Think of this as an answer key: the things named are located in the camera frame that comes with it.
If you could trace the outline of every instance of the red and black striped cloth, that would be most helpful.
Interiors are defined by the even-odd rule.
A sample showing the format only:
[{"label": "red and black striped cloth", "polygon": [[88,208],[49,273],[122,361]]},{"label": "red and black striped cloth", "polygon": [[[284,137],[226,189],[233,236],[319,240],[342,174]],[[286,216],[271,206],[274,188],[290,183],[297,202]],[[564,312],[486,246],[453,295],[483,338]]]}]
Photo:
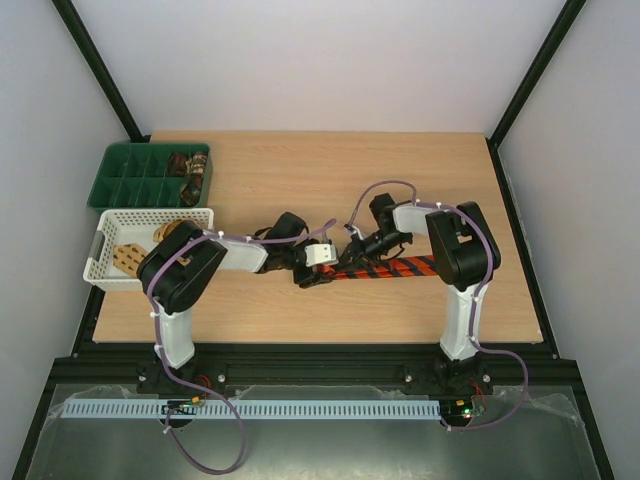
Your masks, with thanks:
[{"label": "red and black striped cloth", "polygon": [[431,255],[419,257],[401,257],[381,261],[376,266],[353,272],[336,272],[333,268],[320,265],[318,272],[332,277],[333,280],[361,278],[425,277],[437,275],[436,264]]}]

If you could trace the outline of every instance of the white wall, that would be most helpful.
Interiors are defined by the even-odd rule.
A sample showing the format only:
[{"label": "white wall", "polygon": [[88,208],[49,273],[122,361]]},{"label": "white wall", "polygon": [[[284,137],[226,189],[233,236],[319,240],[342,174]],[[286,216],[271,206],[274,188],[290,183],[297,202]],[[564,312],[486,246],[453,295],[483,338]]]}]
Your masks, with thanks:
[{"label": "white wall", "polygon": [[490,133],[564,0],[76,0],[153,129]]},{"label": "white wall", "polygon": [[0,8],[0,478],[82,316],[104,148],[125,134],[51,2]]},{"label": "white wall", "polygon": [[640,2],[587,2],[501,152],[561,353],[640,478]]}]

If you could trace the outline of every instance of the white plastic basket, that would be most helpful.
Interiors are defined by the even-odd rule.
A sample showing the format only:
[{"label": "white plastic basket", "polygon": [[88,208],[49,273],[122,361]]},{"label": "white plastic basket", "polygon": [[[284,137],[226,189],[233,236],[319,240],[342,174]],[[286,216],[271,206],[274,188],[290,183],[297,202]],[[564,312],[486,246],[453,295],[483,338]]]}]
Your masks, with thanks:
[{"label": "white plastic basket", "polygon": [[153,241],[153,232],[161,225],[179,218],[193,220],[207,230],[213,228],[213,210],[210,208],[122,209],[102,212],[82,277],[105,292],[142,290],[140,280],[129,277],[113,265],[113,247],[137,243],[150,252],[157,245]]}]

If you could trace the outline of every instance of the black frame pole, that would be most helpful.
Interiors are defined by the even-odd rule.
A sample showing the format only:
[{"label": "black frame pole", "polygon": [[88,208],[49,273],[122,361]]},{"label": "black frame pole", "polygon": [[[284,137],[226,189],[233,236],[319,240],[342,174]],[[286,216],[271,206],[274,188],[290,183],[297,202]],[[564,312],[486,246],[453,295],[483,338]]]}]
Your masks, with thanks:
[{"label": "black frame pole", "polygon": [[507,136],[507,133],[509,133],[509,129],[516,121],[520,110],[524,107],[529,95],[531,95],[531,92],[537,85],[538,80],[542,77],[547,65],[549,65],[549,62],[555,55],[556,50],[558,50],[562,40],[571,28],[571,25],[573,25],[575,19],[578,17],[580,10],[582,10],[585,3],[586,0],[567,0],[564,7],[562,7],[558,18],[547,34],[547,38],[545,38],[542,43],[542,46],[533,59],[529,70],[527,70],[520,86],[513,95],[511,102],[509,102],[509,106],[502,115],[500,122],[498,122],[498,126],[489,139],[493,148],[498,148]]},{"label": "black frame pole", "polygon": [[122,122],[122,126],[126,130],[131,141],[135,143],[148,141],[148,138],[145,138],[140,132],[136,121],[133,119],[127,104],[124,102],[118,87],[113,81],[109,70],[107,70],[107,66],[104,64],[98,49],[93,43],[93,40],[91,40],[89,32],[84,26],[84,23],[82,23],[82,19],[80,18],[80,15],[78,15],[78,11],[74,7],[73,2],[71,0],[51,1],[56,7],[56,10],[58,10],[62,21],[67,26],[67,29],[75,40],[76,45],[78,45],[82,56],[87,61],[93,75],[102,87],[104,94],[107,96],[107,99],[109,100],[109,103],[111,103],[111,106],[120,119],[120,122]]}]

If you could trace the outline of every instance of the green tray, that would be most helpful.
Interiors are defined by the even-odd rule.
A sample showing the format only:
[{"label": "green tray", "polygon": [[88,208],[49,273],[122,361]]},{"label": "green tray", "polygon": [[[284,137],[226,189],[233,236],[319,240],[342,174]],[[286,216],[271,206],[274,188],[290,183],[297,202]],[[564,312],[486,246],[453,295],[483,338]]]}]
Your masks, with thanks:
[{"label": "green tray", "polygon": [[[207,154],[200,201],[180,205],[183,177],[166,175],[172,154]],[[207,204],[211,185],[211,149],[205,143],[114,143],[104,152],[87,202],[99,212],[109,208],[197,208]]]}]

